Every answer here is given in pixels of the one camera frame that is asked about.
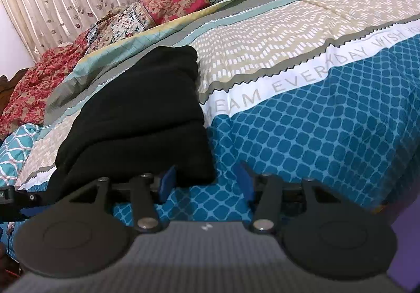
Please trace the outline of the patterned teal beige bedsheet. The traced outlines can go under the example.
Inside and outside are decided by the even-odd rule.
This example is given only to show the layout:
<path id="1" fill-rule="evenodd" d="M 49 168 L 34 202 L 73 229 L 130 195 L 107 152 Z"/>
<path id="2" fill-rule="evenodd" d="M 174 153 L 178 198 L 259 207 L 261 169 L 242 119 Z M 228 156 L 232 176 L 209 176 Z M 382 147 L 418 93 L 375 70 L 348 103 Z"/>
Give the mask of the patterned teal beige bedsheet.
<path id="1" fill-rule="evenodd" d="M 313 178 L 360 206 L 399 200 L 419 178 L 419 0 L 229 0 L 82 58 L 49 98 L 16 180 L 48 185 L 82 107 L 159 46 L 191 46 L 216 179 L 177 189 L 168 219 L 250 214 L 233 166 Z"/>

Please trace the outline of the carved wooden headboard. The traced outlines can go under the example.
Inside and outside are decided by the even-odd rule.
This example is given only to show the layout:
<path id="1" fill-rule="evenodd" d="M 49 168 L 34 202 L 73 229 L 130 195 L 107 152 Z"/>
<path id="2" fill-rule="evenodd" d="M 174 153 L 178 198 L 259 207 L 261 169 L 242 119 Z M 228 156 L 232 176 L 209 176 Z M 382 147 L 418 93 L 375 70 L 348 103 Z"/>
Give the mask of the carved wooden headboard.
<path id="1" fill-rule="evenodd" d="M 11 80 L 9 80 L 5 75 L 0 77 L 0 115 L 3 113 L 4 108 L 8 105 L 10 97 L 18 82 L 23 78 L 27 71 L 27 68 L 19 70 L 11 78 Z"/>

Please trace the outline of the teal white patterned pillow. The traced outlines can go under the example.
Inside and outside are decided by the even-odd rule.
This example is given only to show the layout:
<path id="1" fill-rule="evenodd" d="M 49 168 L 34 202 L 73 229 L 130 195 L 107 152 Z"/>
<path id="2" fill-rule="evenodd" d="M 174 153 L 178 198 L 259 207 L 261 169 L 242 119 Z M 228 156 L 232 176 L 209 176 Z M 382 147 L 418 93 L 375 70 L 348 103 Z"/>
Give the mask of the teal white patterned pillow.
<path id="1" fill-rule="evenodd" d="M 41 127 L 32 123 L 20 126 L 1 144 L 0 182 L 2 187 L 13 186 L 26 162 Z"/>

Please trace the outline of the red floral quilt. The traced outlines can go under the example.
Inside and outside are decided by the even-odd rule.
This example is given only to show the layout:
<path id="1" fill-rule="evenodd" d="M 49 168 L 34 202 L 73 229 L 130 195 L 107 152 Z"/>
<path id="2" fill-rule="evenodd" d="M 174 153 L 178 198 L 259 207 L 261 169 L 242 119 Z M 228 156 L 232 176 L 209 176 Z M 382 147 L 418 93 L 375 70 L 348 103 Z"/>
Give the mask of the red floral quilt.
<path id="1" fill-rule="evenodd" d="M 1 139 L 25 123 L 42 125 L 48 97 L 84 56 L 209 5 L 209 0 L 137 0 L 109 11 L 72 44 L 49 49 L 14 88 L 1 114 Z"/>

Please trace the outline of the black pants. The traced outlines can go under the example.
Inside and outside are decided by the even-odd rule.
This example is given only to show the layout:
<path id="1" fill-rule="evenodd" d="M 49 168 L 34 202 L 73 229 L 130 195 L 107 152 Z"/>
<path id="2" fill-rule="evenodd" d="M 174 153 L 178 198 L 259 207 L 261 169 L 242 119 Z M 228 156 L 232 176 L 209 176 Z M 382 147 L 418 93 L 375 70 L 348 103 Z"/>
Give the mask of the black pants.
<path id="1" fill-rule="evenodd" d="M 177 187 L 213 184 L 214 161 L 196 93 L 191 46 L 159 46 L 93 95 L 58 149 L 46 198 L 100 177 L 123 182 L 175 171 Z"/>

